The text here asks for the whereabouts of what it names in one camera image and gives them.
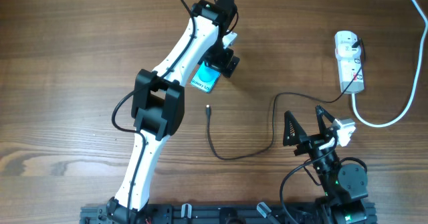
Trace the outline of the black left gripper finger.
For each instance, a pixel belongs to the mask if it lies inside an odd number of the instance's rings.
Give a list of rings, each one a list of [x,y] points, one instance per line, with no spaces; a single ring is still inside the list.
[[[225,77],[225,78],[230,78],[231,75],[233,74],[233,72],[235,71],[238,63],[239,63],[240,59],[237,56],[233,56],[229,63],[223,68],[223,70],[221,71],[221,74]]]
[[[210,68],[210,69],[212,69],[212,70],[215,70],[215,71],[217,71],[217,67],[216,66],[214,66],[210,61],[208,61],[208,60],[200,60],[199,61],[199,65],[200,66],[205,66],[206,68]]]

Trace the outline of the smartphone with teal screen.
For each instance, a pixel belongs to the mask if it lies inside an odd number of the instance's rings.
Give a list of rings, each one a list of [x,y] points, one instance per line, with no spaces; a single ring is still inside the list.
[[[214,88],[220,73],[205,64],[201,64],[190,84],[205,93],[210,93]]]

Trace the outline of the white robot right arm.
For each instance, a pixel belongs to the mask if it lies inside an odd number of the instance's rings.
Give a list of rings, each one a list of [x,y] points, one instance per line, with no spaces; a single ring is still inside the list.
[[[345,147],[356,130],[353,119],[340,120],[323,107],[316,107],[319,133],[307,135],[291,111],[284,113],[284,146],[295,146],[294,154],[307,154],[309,161],[290,171],[280,185],[280,201],[292,223],[297,220],[284,201],[284,186],[296,172],[311,165],[320,180],[324,196],[316,199],[315,210],[323,223],[367,223],[368,213],[363,199],[368,197],[368,168],[358,158],[340,159],[336,148]]]

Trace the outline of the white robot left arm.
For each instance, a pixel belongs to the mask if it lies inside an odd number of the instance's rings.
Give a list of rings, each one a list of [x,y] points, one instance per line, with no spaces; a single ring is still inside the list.
[[[229,30],[237,17],[234,0],[200,0],[189,8],[189,24],[170,54],[153,70],[141,70],[132,99],[134,147],[125,178],[106,205],[113,223],[146,223],[146,206],[154,170],[167,140],[185,114],[185,85],[196,66],[228,78],[239,63],[230,48],[236,33]]]

